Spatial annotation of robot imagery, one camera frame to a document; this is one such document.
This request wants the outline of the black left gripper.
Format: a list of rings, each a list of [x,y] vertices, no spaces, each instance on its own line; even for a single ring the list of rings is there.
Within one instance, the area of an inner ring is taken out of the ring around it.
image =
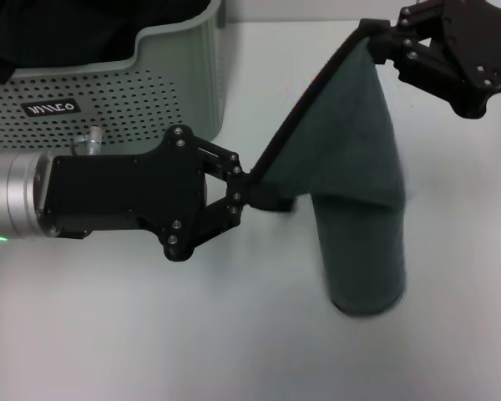
[[[186,261],[205,210],[205,175],[229,188],[251,188],[239,155],[175,125],[138,155],[54,159],[44,214],[63,234],[148,231],[171,261]]]

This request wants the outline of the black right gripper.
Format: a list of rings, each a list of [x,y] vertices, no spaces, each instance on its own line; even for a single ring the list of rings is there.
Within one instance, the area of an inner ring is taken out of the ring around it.
[[[392,25],[364,18],[375,64],[396,62],[399,78],[480,119],[501,94],[501,8],[486,1],[424,1],[403,7]]]

